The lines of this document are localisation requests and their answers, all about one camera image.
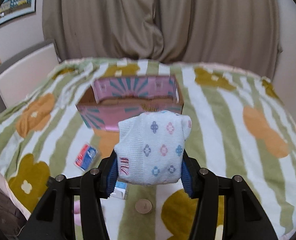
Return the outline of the pink fluffy scrunchie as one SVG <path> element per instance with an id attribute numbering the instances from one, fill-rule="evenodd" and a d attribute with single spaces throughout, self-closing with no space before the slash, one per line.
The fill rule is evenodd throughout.
<path id="1" fill-rule="evenodd" d="M 75 225 L 81 226 L 81 209 L 79 200 L 74 202 L 74 223 Z"/>

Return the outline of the blue white barcode box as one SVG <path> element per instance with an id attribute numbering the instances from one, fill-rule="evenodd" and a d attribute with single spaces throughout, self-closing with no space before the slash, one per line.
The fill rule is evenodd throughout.
<path id="1" fill-rule="evenodd" d="M 111 193 L 111 197 L 126 199 L 128 194 L 128 183 L 123 181 L 117 181 L 114 191 Z"/>

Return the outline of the red blue floss pick box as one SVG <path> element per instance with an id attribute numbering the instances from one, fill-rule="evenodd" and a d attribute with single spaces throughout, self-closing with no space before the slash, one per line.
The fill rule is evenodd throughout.
<path id="1" fill-rule="evenodd" d="M 83 171 L 90 168 L 93 161 L 96 159 L 98 151 L 89 144 L 84 144 L 80 152 L 76 156 L 74 164 Z"/>

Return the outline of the white patterned sock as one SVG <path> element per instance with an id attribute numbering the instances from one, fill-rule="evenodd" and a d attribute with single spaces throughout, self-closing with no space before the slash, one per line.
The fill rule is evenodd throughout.
<path id="1" fill-rule="evenodd" d="M 185 141 L 192 129 L 188 115 L 146 112 L 119 122 L 114 146 L 119 178 L 134 185 L 176 183 L 181 178 Z"/>

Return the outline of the small wooden round lid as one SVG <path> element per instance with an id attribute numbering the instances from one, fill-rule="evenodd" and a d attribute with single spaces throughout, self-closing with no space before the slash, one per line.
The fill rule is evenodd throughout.
<path id="1" fill-rule="evenodd" d="M 148 199 L 139 199 L 135 204 L 138 213 L 144 215 L 152 211 L 153 205 Z"/>

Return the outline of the floral striped fleece blanket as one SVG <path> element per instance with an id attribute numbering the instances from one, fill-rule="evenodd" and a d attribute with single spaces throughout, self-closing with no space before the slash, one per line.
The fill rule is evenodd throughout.
<path id="1" fill-rule="evenodd" d="M 101 158 L 117 132 L 89 129 L 76 109 L 96 78 L 175 75 L 183 113 L 192 119 L 189 156 L 222 177 L 242 176 L 279 239 L 296 231 L 296 124 L 270 80 L 217 64 L 81 59 L 57 66 L 25 100 L 0 114 L 0 173 L 30 212 L 49 177 L 83 174 L 74 161 L 84 144 Z"/>

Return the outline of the pink teal cardboard box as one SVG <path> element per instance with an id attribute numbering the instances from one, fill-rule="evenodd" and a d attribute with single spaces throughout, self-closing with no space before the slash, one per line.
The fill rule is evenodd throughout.
<path id="1" fill-rule="evenodd" d="M 181 114 L 184 100 L 174 75 L 102 77 L 93 81 L 76 108 L 90 129 L 119 131 L 118 122 L 144 112 Z"/>

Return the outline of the white headboard cushion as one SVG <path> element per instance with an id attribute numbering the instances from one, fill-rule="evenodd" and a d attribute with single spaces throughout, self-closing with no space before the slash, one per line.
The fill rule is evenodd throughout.
<path id="1" fill-rule="evenodd" d="M 40 43 L 4 62 L 0 73 L 0 97 L 11 107 L 33 92 L 59 64 L 54 41 Z"/>

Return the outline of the beige curtain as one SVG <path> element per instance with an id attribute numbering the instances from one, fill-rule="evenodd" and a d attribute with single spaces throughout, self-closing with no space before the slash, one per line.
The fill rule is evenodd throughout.
<path id="1" fill-rule="evenodd" d="M 277 0 L 43 0 L 61 59 L 216 62 L 273 78 Z"/>

